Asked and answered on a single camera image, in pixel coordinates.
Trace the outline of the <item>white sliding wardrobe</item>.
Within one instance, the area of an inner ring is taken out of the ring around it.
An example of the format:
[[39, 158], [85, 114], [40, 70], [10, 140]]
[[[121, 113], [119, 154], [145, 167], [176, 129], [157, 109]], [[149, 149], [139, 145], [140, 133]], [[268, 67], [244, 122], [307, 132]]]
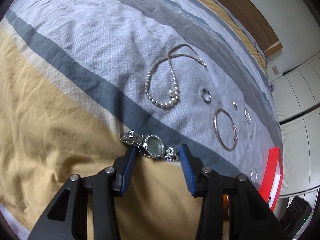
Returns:
[[319, 189], [319, 55], [272, 85], [283, 141], [280, 196]]

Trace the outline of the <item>striped bed duvet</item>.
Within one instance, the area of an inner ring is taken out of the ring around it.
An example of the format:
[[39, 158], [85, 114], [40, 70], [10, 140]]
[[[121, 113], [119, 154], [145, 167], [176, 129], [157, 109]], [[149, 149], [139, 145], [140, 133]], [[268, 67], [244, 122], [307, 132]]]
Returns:
[[[120, 135], [187, 144], [260, 187], [282, 147], [266, 59], [217, 0], [9, 0], [1, 18], [1, 214], [19, 239], [72, 174], [125, 154]], [[238, 128], [222, 148], [213, 114]]]

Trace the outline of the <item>wooden headboard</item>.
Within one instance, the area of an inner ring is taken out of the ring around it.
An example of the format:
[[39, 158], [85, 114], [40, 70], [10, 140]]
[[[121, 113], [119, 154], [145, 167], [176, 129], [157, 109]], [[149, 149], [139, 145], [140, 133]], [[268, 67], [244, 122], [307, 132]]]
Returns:
[[250, 0], [217, 0], [235, 16], [257, 41], [266, 57], [282, 50], [276, 33]]

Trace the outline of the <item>large silver bangle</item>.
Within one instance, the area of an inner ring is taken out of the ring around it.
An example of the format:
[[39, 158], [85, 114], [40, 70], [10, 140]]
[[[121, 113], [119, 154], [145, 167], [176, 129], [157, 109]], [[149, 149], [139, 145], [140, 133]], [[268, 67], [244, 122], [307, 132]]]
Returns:
[[230, 114], [218, 108], [213, 114], [213, 130], [222, 148], [233, 151], [238, 143], [238, 128]]

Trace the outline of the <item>silver hoop near tray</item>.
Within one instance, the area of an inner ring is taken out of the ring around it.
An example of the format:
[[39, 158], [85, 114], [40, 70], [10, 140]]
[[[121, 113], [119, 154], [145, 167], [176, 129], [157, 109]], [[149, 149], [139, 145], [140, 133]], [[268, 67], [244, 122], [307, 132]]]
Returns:
[[257, 177], [258, 177], [257, 169], [253, 168], [251, 170], [251, 174], [250, 174], [250, 181], [252, 184], [255, 184], [255, 182], [257, 181]]

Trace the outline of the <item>silver wristwatch green dial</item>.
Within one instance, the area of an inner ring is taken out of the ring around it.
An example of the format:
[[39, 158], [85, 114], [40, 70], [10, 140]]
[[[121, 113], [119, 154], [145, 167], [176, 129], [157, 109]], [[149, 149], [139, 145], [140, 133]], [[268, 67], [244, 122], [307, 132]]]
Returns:
[[136, 146], [147, 158], [178, 162], [178, 150], [174, 147], [165, 146], [162, 139], [157, 135], [139, 135], [135, 131], [127, 131], [120, 136], [122, 143]]

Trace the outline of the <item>red jewelry tray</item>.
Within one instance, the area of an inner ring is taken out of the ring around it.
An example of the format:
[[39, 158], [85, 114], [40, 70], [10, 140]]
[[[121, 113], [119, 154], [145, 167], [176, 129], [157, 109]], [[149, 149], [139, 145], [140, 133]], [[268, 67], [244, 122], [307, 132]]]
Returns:
[[271, 148], [259, 193], [272, 211], [274, 211], [279, 199], [283, 177], [284, 171], [280, 148]]

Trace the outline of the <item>amber orange bangle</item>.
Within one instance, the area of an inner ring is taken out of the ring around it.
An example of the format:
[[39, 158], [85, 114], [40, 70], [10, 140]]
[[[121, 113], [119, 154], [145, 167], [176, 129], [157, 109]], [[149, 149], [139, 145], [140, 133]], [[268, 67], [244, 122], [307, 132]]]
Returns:
[[222, 195], [223, 200], [223, 220], [229, 221], [229, 195], [223, 194]]

